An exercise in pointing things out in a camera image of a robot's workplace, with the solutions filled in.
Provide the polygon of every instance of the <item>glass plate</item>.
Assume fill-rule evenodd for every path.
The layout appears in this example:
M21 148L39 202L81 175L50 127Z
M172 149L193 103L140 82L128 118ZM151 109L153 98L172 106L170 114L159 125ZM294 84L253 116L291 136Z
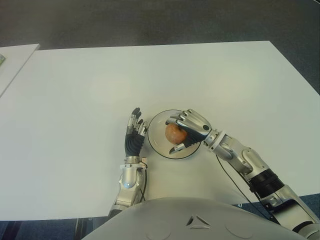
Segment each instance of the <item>glass plate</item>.
M193 154L200 146L200 142L193 144L192 146L178 151L176 153L169 154L169 150L175 145L169 142L165 136L166 132L166 120L171 116L179 112L179 110L166 110L158 113L150 122L148 129L148 139L151 147L161 156L168 159L183 159Z

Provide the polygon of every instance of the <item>clear plate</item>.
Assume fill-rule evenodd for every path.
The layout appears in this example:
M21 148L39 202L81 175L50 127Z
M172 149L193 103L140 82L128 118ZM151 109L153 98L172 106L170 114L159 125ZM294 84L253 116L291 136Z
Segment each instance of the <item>clear plate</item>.
M148 129L148 139L151 147L161 156L168 159L183 159L193 154L200 146L200 142L183 149L181 151L169 154L169 150L175 145L166 138L166 120L179 112L179 110L166 110L158 113L150 122Z

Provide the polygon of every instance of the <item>silver robotic forearm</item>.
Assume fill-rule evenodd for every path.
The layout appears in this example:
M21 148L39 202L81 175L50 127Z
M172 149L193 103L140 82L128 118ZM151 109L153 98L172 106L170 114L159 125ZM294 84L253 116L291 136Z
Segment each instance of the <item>silver robotic forearm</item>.
M211 152L227 161L249 185L278 223L308 239L320 239L320 221L288 186L284 185L256 151L224 131L211 130L204 140Z
M110 215L113 217L119 212L141 202L147 175L147 158L128 156L121 165L122 174L119 180L120 190L112 205Z

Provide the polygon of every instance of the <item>robotic arm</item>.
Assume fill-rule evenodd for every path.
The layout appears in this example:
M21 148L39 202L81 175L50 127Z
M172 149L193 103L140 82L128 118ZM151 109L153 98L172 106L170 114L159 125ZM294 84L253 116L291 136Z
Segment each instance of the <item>robotic arm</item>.
M124 140L125 160L120 166L122 174L119 180L120 191L111 207L109 217L112 218L121 211L144 199L147 183L147 158L140 158L140 150L148 131L148 122L141 116L137 107L130 115Z
M171 116L166 121L169 123L179 125L188 133L183 143L170 150L171 154L203 141L211 152L237 171L281 226L310 240L320 238L320 220L288 185L282 183L256 151L224 131L212 129L210 123L192 109Z

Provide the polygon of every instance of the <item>white board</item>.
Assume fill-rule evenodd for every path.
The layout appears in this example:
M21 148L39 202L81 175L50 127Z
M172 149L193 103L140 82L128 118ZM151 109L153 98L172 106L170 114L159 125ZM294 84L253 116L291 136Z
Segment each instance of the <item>white board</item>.
M39 44L0 47L5 61L0 65L0 97Z
M298 195L319 193L320 98L270 42L40 50L0 100L0 220L106 216L137 106L147 120L195 109ZM146 140L142 155L147 199L245 202L203 145L172 160Z

